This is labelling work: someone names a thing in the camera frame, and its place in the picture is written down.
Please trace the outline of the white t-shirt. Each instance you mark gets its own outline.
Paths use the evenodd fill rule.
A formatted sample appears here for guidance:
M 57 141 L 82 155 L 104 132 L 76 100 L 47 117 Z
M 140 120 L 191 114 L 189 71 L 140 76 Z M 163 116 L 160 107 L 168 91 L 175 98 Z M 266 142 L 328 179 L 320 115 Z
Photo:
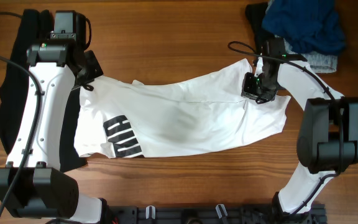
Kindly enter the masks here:
M 101 76 L 80 91 L 74 147 L 81 157 L 191 156 L 246 146 L 282 132 L 289 97 L 257 104 L 241 96 L 251 66 L 169 85 Z

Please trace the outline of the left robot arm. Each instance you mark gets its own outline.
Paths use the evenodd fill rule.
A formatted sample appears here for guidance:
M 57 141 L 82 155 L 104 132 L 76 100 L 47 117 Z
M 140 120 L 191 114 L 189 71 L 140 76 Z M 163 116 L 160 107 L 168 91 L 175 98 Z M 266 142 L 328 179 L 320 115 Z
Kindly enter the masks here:
M 89 49 L 91 24 L 75 11 L 58 11 L 48 39 L 27 50 L 29 77 L 21 126 L 4 167 L 0 167 L 0 210 L 15 218 L 48 218 L 59 223 L 111 223 L 103 198 L 81 194 L 75 179 L 60 171 L 60 136 L 70 93 L 103 71 Z

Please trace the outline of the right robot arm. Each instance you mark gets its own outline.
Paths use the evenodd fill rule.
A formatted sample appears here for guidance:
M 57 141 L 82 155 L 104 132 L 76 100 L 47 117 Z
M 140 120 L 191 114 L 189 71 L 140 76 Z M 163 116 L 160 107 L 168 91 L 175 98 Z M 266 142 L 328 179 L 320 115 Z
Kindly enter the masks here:
M 281 38 L 266 40 L 253 54 L 260 72 L 246 74 L 241 95 L 264 104 L 286 89 L 303 110 L 296 142 L 299 164 L 272 202 L 276 222 L 300 222 L 324 186 L 358 163 L 358 98 L 330 89 L 308 69 L 304 56 L 287 53 Z

